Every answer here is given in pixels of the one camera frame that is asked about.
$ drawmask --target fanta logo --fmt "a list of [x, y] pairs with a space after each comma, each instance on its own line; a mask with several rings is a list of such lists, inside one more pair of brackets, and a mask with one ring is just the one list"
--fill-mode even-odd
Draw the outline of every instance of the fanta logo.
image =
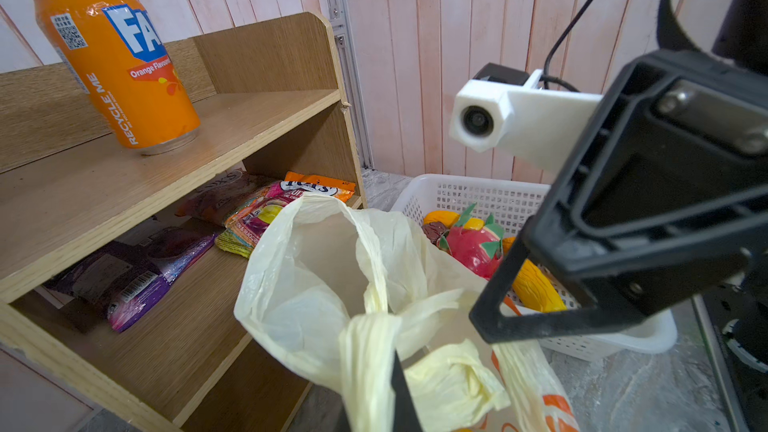
[[151, 62], [168, 54], [149, 22], [146, 10], [131, 9], [127, 5], [104, 7], [101, 10], [137, 59]]

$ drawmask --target marble tabletop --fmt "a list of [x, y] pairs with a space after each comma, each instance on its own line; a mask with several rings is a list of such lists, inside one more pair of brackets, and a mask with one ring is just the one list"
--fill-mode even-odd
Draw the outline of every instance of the marble tabletop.
[[[389, 210], [411, 179], [365, 170], [363, 181], [369, 207]], [[730, 430], [694, 310], [685, 302], [672, 313], [677, 343], [663, 354], [622, 350], [587, 362], [544, 349], [583, 432]], [[331, 432], [341, 408], [338, 395], [315, 386], [289, 431]]]

